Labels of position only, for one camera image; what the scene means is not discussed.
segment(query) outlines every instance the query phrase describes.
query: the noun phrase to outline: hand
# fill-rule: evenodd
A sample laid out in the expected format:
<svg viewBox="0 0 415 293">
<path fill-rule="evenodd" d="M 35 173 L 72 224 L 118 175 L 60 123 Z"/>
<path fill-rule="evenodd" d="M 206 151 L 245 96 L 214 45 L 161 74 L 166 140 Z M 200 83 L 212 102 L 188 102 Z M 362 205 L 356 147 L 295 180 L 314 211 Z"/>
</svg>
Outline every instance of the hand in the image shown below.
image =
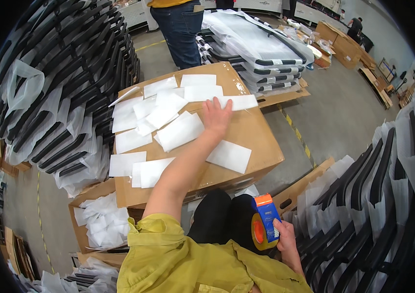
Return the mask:
<svg viewBox="0 0 415 293">
<path fill-rule="evenodd" d="M 297 251 L 297 243 L 295 242 L 294 226 L 286 221 L 280 222 L 273 220 L 273 226 L 279 233 L 279 242 L 277 249 L 281 252 L 282 262 L 289 266 L 295 273 L 304 276 L 300 256 Z"/>
<path fill-rule="evenodd" d="M 215 134 L 220 139 L 225 136 L 232 117 L 232 103 L 229 99 L 225 109 L 222 109 L 217 97 L 214 97 L 213 102 L 210 100 L 203 102 L 205 131 Z"/>
</svg>

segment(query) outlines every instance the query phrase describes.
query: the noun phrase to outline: yellow floor line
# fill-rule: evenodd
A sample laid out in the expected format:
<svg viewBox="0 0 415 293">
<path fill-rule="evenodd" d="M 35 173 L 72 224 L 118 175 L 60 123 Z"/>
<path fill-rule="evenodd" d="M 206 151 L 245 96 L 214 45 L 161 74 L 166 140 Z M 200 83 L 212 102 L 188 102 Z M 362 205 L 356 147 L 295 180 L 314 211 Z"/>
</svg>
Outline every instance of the yellow floor line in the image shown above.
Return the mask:
<svg viewBox="0 0 415 293">
<path fill-rule="evenodd" d="M 286 118 L 287 122 L 289 123 L 290 127 L 292 127 L 292 130 L 295 133 L 295 136 L 298 138 L 298 140 L 302 143 L 302 146 L 304 148 L 305 154 L 307 155 L 308 159 L 310 160 L 311 165 L 313 166 L 313 169 L 317 167 L 315 163 L 315 159 L 313 159 L 310 149 L 308 148 L 307 144 L 304 142 L 304 139 L 302 138 L 302 135 L 298 131 L 298 129 L 295 127 L 294 123 L 292 122 L 292 119 L 290 119 L 290 116 L 286 113 L 286 111 L 282 108 L 281 104 L 277 104 L 277 108 L 279 108 L 279 111 L 281 111 L 282 115 Z"/>
<path fill-rule="evenodd" d="M 165 43 L 165 40 L 162 40 L 162 41 L 160 41 L 160 42 L 153 43 L 153 44 L 150 44 L 150 45 L 147 45 L 147 46 L 144 46 L 144 47 L 140 47 L 139 49 L 136 49 L 136 52 L 137 52 L 137 51 L 140 51 L 140 50 L 142 50 L 142 49 L 146 49 L 146 48 L 148 48 L 148 47 L 155 46 L 155 45 L 157 45 L 157 44 L 162 44 L 162 43 Z"/>
</svg>

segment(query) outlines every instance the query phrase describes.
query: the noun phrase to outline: white foam sheet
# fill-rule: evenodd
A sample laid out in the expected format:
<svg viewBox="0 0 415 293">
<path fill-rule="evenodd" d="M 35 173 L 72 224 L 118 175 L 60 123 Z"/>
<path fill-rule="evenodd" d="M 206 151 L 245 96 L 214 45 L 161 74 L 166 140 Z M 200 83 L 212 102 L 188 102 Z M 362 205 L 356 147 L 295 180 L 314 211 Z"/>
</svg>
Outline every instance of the white foam sheet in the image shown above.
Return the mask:
<svg viewBox="0 0 415 293">
<path fill-rule="evenodd" d="M 184 88 L 193 85 L 216 85 L 217 75 L 215 74 L 183 74 L 180 87 Z"/>
<path fill-rule="evenodd" d="M 132 165 L 146 161 L 147 152 L 138 151 L 128 154 L 111 155 L 110 177 L 132 176 Z"/>
<path fill-rule="evenodd" d="M 136 117 L 138 118 L 138 120 L 151 114 L 154 108 L 155 108 L 155 97 L 147 98 L 143 100 L 142 102 L 136 103 L 133 106 L 134 113 L 136 114 Z"/>
<path fill-rule="evenodd" d="M 135 129 L 117 134 L 115 136 L 117 154 L 121 154 L 129 150 L 139 148 L 143 145 L 150 144 L 151 142 L 151 134 L 141 136 Z"/>
<path fill-rule="evenodd" d="M 187 103 L 188 103 L 187 100 L 185 100 L 184 98 L 182 98 L 181 96 L 175 93 L 170 93 L 170 94 L 158 93 L 157 98 L 155 100 L 156 106 L 173 106 L 175 107 L 176 112 L 179 112 L 181 109 L 183 109 L 183 107 L 185 107 Z"/>
<path fill-rule="evenodd" d="M 115 118 L 121 114 L 134 112 L 134 105 L 137 103 L 142 102 L 144 97 L 134 97 L 128 100 L 125 100 L 123 102 L 119 102 L 115 105 L 115 108 L 113 108 L 113 114 L 112 117 Z"/>
<path fill-rule="evenodd" d="M 131 187 L 141 187 L 141 163 L 134 163 L 132 165 L 132 181 Z"/>
<path fill-rule="evenodd" d="M 139 86 L 133 87 L 132 89 L 130 89 L 129 91 L 125 92 L 121 97 L 117 98 L 114 102 L 112 102 L 108 108 L 110 108 L 111 106 L 116 105 L 117 103 L 119 103 L 120 101 L 122 101 L 124 98 L 129 97 L 130 95 L 132 95 L 133 93 L 135 93 L 136 91 L 140 90 Z"/>
<path fill-rule="evenodd" d="M 156 95 L 159 91 L 169 90 L 177 88 L 176 79 L 174 76 L 163 79 L 152 84 L 148 84 L 144 87 L 144 98 L 152 97 Z"/>
<path fill-rule="evenodd" d="M 222 140 L 206 161 L 245 174 L 250 155 L 251 149 Z"/>
<path fill-rule="evenodd" d="M 150 135 L 152 132 L 157 130 L 157 127 L 153 126 L 146 118 L 142 118 L 137 121 L 137 128 L 136 132 L 140 136 L 147 136 Z"/>
<path fill-rule="evenodd" d="M 235 193 L 235 196 L 241 196 L 242 194 L 247 194 L 253 197 L 259 196 L 258 189 L 256 188 L 256 185 L 248 186 L 247 188 L 240 190 L 239 192 Z"/>
<path fill-rule="evenodd" d="M 187 86 L 184 88 L 184 99 L 188 102 L 203 102 L 214 97 L 223 97 L 220 85 Z"/>
<path fill-rule="evenodd" d="M 174 157 L 140 163 L 141 188 L 152 188 L 159 180 L 165 168 L 174 160 Z"/>
<path fill-rule="evenodd" d="M 204 124 L 197 113 L 183 112 L 172 123 L 157 132 L 160 145 L 169 152 L 196 139 L 204 131 Z"/>
<path fill-rule="evenodd" d="M 160 105 L 146 117 L 146 121 L 152 124 L 155 128 L 160 129 L 167 124 L 173 117 L 178 117 L 178 109 L 174 105 Z"/>
<path fill-rule="evenodd" d="M 159 95 L 161 95 L 161 96 L 169 96 L 171 94 L 175 94 L 175 95 L 177 95 L 177 96 L 179 96 L 181 98 L 184 98 L 184 87 L 158 91 L 157 92 L 157 97 Z"/>
<path fill-rule="evenodd" d="M 223 96 L 218 98 L 222 109 L 225 108 L 228 100 L 232 100 L 232 111 L 240 111 L 258 106 L 255 95 Z"/>
<path fill-rule="evenodd" d="M 111 128 L 111 132 L 116 133 L 136 128 L 138 126 L 137 122 L 138 118 L 134 112 L 117 115 L 113 118 L 113 126 Z"/>
</svg>

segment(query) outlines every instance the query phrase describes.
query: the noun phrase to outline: worker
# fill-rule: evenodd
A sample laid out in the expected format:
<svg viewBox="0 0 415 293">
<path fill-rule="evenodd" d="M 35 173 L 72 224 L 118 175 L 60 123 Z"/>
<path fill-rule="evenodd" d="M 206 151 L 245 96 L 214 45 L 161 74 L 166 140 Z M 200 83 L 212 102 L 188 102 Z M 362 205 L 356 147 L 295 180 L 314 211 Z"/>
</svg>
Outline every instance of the worker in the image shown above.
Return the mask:
<svg viewBox="0 0 415 293">
<path fill-rule="evenodd" d="M 344 18 L 345 18 L 345 10 L 344 9 L 341 9 L 341 14 L 339 15 L 339 21 L 343 21 L 344 20 Z"/>
<path fill-rule="evenodd" d="M 146 30 L 146 33 L 152 33 L 159 31 L 159 25 L 155 21 L 155 19 L 152 17 L 150 13 L 150 8 L 147 6 L 149 3 L 149 0 L 142 0 L 142 10 L 144 10 L 144 16 L 146 17 L 148 30 Z"/>
<path fill-rule="evenodd" d="M 199 0 L 152 0 L 147 5 L 178 69 L 200 66 L 195 37 L 201 31 L 204 6 Z"/>
<path fill-rule="evenodd" d="M 282 1 L 282 15 L 283 19 L 293 19 L 295 15 L 295 7 L 297 6 L 297 0 L 283 0 Z"/>
<path fill-rule="evenodd" d="M 281 262 L 249 250 L 252 197 L 230 200 L 210 192 L 194 213 L 185 236 L 180 226 L 183 200 L 209 154 L 228 131 L 232 100 L 203 102 L 204 131 L 167 166 L 147 201 L 142 219 L 129 218 L 129 253 L 121 265 L 118 293 L 307 292 L 292 224 L 274 220 Z"/>
<path fill-rule="evenodd" d="M 353 18 L 349 21 L 347 26 L 352 25 L 347 31 L 347 35 L 350 36 L 357 44 L 360 44 L 359 34 L 362 31 L 362 18 Z"/>
</svg>

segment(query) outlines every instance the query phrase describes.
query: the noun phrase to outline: white wall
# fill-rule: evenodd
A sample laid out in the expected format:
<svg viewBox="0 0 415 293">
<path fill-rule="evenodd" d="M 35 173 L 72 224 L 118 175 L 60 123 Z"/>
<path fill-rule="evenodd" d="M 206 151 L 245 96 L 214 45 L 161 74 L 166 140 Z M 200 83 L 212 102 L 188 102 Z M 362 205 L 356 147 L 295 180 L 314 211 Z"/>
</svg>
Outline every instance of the white wall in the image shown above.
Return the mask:
<svg viewBox="0 0 415 293">
<path fill-rule="evenodd" d="M 345 10 L 346 22 L 354 17 L 363 19 L 362 32 L 374 44 L 369 54 L 375 62 L 380 63 L 384 57 L 390 65 L 396 66 L 398 75 L 403 71 L 408 71 L 415 57 L 399 30 L 362 0 L 343 0 L 343 2 L 341 7 Z"/>
</svg>

